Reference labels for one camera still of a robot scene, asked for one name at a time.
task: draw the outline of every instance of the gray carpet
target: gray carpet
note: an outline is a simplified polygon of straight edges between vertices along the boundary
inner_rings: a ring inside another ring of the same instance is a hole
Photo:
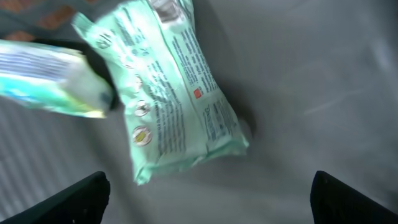
[[[195,10],[213,76],[253,133],[248,156],[137,187],[122,108],[98,120],[1,100],[0,220],[96,170],[112,187],[103,223],[313,223],[317,170],[398,212],[398,2],[196,0]]]

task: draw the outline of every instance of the plastic packaging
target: plastic packaging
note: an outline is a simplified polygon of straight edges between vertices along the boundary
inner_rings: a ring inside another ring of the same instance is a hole
[[[77,50],[0,40],[0,95],[29,108],[104,118],[109,85]]]
[[[198,46],[191,1],[135,0],[73,25],[108,64],[130,139],[134,179],[184,170],[248,142]]]

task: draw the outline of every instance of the red label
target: red label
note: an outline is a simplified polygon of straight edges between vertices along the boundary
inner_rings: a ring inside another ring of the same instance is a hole
[[[201,92],[200,92],[199,89],[196,89],[196,90],[193,92],[193,94],[195,95],[195,97],[196,97],[197,99],[199,99],[199,98],[201,97]]]

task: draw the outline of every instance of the wet wipes package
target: wet wipes package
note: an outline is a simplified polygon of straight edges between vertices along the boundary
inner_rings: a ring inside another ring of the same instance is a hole
[[[104,118],[113,94],[77,50],[0,40],[0,95],[28,107]]]
[[[134,179],[185,170],[248,142],[195,37],[191,1],[135,0],[76,31],[106,61],[121,101]]]

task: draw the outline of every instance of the gray surface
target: gray surface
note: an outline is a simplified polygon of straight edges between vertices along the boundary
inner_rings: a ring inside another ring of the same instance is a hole
[[[313,223],[324,170],[398,212],[398,3],[197,0],[213,75],[252,128],[246,157],[132,183],[121,109],[93,120],[1,101],[0,219],[96,170],[103,223]]]

